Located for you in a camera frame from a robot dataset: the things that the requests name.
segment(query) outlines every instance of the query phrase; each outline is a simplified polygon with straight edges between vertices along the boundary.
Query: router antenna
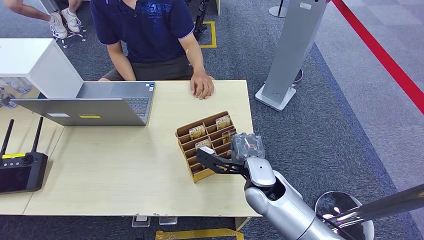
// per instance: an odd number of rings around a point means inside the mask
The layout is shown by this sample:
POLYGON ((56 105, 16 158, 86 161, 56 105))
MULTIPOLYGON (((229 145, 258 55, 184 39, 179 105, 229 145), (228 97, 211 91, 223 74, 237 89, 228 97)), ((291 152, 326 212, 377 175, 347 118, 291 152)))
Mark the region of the router antenna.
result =
POLYGON ((6 148, 8 147, 9 138, 11 137, 12 127, 13 127, 14 122, 15 122, 15 120, 13 120, 13 119, 11 119, 10 122, 9 122, 9 127, 7 128, 6 136, 4 136, 3 146, 1 147, 1 151, 0 151, 0 158, 4 154, 6 154, 6 148))
POLYGON ((37 133, 35 134, 34 144, 32 145, 31 153, 37 152, 37 146, 39 144, 41 126, 43 125, 43 117, 40 117, 40 121, 38 122, 37 133))

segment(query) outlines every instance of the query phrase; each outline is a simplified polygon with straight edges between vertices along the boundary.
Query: trading card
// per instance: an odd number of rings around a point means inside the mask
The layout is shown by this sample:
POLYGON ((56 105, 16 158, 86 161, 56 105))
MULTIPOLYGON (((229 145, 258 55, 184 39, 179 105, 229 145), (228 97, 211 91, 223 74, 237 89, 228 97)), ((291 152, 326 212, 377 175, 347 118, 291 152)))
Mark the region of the trading card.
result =
POLYGON ((230 116, 228 116, 228 115, 218 118, 215 122, 216 122, 216 129, 217 130, 224 129, 224 128, 229 127, 231 125, 231 119, 230 119, 230 116))
POLYGON ((194 146, 196 147, 196 149, 204 147, 204 146, 206 146, 208 148, 212 148, 211 140, 209 140, 209 139, 200 141, 200 142, 196 143, 194 146))
POLYGON ((231 159, 231 154, 233 153, 233 150, 228 150, 227 152, 226 152, 226 157, 227 158, 229 158, 229 159, 231 159))
POLYGON ((231 142, 231 136, 233 136, 234 134, 236 134, 236 129, 230 129, 228 131, 223 132, 222 135, 222 142, 224 144, 231 142))
POLYGON ((191 140, 195 140, 195 139, 198 139, 200 137, 206 136, 205 125, 193 127, 192 129, 188 130, 188 133, 190 134, 191 140))

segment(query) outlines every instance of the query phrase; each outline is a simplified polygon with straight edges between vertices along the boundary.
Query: white label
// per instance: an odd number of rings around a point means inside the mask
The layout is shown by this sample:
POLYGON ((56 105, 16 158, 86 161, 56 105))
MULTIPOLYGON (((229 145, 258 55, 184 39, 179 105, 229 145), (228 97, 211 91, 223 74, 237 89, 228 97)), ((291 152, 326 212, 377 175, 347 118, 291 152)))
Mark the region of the white label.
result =
POLYGON ((147 216, 136 216, 135 221, 136 222, 145 222, 145 221, 147 221, 147 216))
POLYGON ((52 117, 69 117, 69 115, 66 113, 47 113, 47 114, 52 117))
POLYGON ((312 5, 311 4, 304 3, 304 2, 301 2, 300 3, 300 7, 303 8, 303 9, 311 10, 312 5))
POLYGON ((202 146, 200 149, 207 152, 208 154, 214 154, 215 153, 215 151, 213 149, 211 149, 207 146, 202 146))

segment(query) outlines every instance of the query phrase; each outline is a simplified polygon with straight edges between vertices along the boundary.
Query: white cabinet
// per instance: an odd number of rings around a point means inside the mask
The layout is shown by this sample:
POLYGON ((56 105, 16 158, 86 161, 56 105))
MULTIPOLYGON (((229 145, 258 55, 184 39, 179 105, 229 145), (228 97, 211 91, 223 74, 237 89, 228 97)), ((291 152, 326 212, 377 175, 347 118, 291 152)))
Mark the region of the white cabinet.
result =
POLYGON ((83 85, 52 38, 0 38, 1 77, 26 78, 49 99, 75 98, 83 85))

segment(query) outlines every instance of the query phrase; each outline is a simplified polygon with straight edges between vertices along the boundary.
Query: red stripe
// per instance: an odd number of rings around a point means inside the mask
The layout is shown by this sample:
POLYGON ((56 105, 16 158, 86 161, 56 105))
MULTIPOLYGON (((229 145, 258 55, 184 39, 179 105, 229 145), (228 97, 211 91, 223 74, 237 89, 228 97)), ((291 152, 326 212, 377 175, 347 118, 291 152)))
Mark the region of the red stripe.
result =
POLYGON ((371 33, 362 25, 352 11, 346 6, 343 0, 332 0, 334 5, 349 22, 355 32, 362 41, 368 46, 374 56, 380 61, 383 67, 399 84, 403 91, 408 95, 416 107, 424 115, 424 93, 415 85, 411 78, 402 70, 402 68, 393 60, 393 58, 384 50, 379 42, 371 35, 371 33))

